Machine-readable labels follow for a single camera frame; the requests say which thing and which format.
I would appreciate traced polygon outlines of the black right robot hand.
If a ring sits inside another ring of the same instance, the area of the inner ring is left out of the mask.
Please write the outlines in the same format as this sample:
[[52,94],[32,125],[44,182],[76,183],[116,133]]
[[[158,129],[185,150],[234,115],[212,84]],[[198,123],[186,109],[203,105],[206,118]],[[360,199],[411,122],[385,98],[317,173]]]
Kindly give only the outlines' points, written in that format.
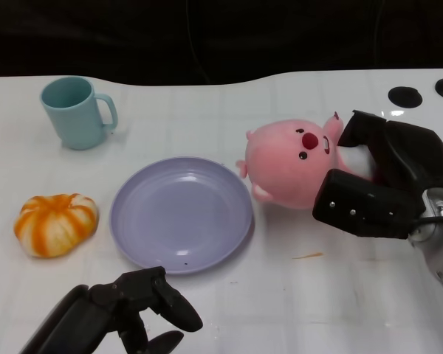
[[422,225],[423,193],[443,188],[443,142],[432,130],[355,111],[340,136],[342,148],[366,147],[372,178],[331,169],[316,196],[315,220],[358,237],[405,239]]

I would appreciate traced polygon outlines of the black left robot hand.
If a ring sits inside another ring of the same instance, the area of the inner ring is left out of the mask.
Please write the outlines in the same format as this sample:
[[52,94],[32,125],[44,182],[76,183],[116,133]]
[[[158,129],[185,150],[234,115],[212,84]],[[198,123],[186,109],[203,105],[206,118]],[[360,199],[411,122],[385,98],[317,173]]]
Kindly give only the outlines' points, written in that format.
[[[151,309],[175,326],[153,339],[140,312]],[[168,284],[165,269],[131,271],[114,282],[74,287],[49,313],[23,353],[93,353],[111,332],[118,334],[127,353],[171,353],[186,332],[203,322],[193,306]]]

